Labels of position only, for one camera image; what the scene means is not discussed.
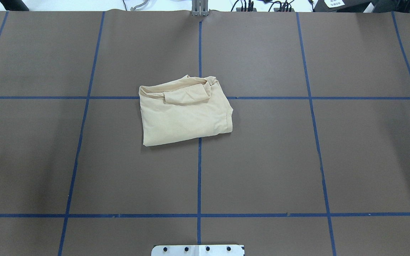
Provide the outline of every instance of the white bracket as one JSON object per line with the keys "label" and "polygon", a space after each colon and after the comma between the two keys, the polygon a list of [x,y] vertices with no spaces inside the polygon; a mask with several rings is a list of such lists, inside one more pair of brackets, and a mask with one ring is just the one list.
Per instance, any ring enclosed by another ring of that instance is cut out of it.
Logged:
{"label": "white bracket", "polygon": [[245,256],[243,245],[155,246],[151,256]]}
{"label": "white bracket", "polygon": [[192,16],[208,16],[208,0],[192,0]]}

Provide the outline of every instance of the gray metal bracket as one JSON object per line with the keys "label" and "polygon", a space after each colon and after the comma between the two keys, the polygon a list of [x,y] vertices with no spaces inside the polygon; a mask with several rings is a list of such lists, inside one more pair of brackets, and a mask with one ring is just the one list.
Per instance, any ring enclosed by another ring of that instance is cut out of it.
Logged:
{"label": "gray metal bracket", "polygon": [[192,0],[192,16],[208,16],[208,0]]}

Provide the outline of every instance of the horizontal blue line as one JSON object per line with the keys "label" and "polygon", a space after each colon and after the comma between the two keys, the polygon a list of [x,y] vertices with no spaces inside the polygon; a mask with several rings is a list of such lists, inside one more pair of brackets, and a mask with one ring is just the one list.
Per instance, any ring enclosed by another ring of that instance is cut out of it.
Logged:
{"label": "horizontal blue line", "polygon": [[[10,214],[0,213],[0,218],[301,218],[327,217],[327,213],[172,213],[172,214]],[[358,212],[330,213],[331,217],[383,217],[410,216],[410,212]]]}
{"label": "horizontal blue line", "polygon": [[[139,96],[90,96],[90,99],[140,99]],[[86,96],[0,96],[0,99],[87,99]],[[229,100],[410,100],[410,97],[227,97]]]}

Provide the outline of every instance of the garment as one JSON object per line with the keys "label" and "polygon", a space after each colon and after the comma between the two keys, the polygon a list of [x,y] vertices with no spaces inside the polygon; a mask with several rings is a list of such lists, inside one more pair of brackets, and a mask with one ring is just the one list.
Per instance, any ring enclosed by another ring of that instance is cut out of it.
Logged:
{"label": "garment", "polygon": [[233,109],[214,76],[141,86],[138,94],[145,146],[232,132]]}

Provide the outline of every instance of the gray cable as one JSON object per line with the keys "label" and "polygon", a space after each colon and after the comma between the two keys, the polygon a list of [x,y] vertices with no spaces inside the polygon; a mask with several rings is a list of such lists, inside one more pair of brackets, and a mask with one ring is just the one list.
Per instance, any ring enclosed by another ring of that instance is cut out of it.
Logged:
{"label": "gray cable", "polygon": [[137,8],[140,8],[144,5],[146,5],[148,3],[148,0],[144,0],[143,3],[141,3],[140,5],[135,5],[134,7],[131,7],[131,10],[135,10]]}

